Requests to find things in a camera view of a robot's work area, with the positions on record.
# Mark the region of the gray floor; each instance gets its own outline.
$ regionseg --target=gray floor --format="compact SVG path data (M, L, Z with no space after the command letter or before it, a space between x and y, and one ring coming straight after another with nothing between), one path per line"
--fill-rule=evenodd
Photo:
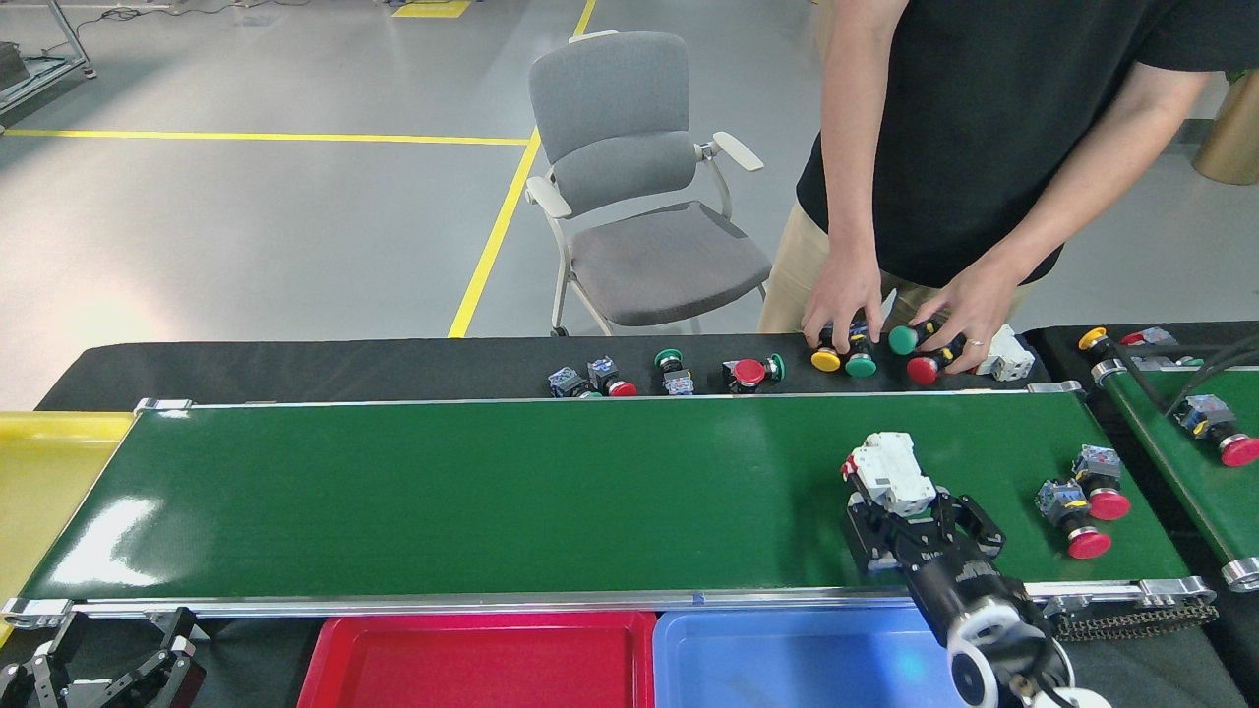
M65 82L0 123L526 139L528 67L573 33L584 5L488 0L458 20L404 20L368 0L313 0L96 23L82 37L99 78ZM67 8L76 21L99 14ZM803 0L598 0L589 24L686 40L692 131L730 131L767 164L726 174L735 222L769 253L817 130L812 11ZM24 52L60 42L47 10L13 3L0 3L0 39ZM5 135L0 409L29 409L103 344L446 336L522 154ZM1170 150L1081 233L1015 329L1256 317L1259 189L1199 176L1191 154ZM533 174L544 168L539 159ZM706 180L691 193L714 195ZM545 335L555 266L540 213L520 204L467 334ZM758 311L753 295L700 325L750 331ZM567 323L597 331L575 300Z

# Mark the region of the green conveyor belt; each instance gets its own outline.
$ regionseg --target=green conveyor belt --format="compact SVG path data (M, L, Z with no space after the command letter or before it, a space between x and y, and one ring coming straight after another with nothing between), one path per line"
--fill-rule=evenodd
M1146 372L1167 399L1185 385L1191 372ZM1206 441L1194 440L1171 418L1160 414L1127 372L1110 374L1103 388L1168 481L1222 563L1259 556L1259 462L1226 467ZM1219 396L1238 416L1238 425L1259 435L1259 370L1228 370L1207 379L1196 393Z
M842 538L838 467L905 431L1026 581L1187 571L1134 488L1074 561L1031 499L1105 437L1071 393L146 411L25 598L369 597L894 585Z

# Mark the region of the gray chair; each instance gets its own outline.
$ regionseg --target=gray chair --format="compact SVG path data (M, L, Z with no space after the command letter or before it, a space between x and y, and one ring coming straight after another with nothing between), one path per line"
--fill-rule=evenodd
M534 63L529 97L550 163L525 198L541 207L559 246L551 334L572 286L604 334L695 317L759 290L769 260L730 223L730 191L714 157L748 171L764 164L726 132L691 140L686 47L670 34L602 33L575 38ZM691 200L572 237L560 222L650 194L686 188L706 165L721 212Z

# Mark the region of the person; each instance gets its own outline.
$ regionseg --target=person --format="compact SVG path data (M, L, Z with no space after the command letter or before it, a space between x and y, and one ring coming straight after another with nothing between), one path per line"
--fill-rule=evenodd
M947 373L983 360L1066 241L1153 164L1210 72L1259 66L1256 0L821 9L822 127L759 329L817 346L826 324L861 311L872 341L947 317L920 348L963 334Z

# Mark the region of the chair seat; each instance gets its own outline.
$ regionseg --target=chair seat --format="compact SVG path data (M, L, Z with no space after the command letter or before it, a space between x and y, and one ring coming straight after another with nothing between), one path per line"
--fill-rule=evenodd
M700 202L577 233L572 256L594 307L624 326L694 317L769 277L769 260L748 234Z

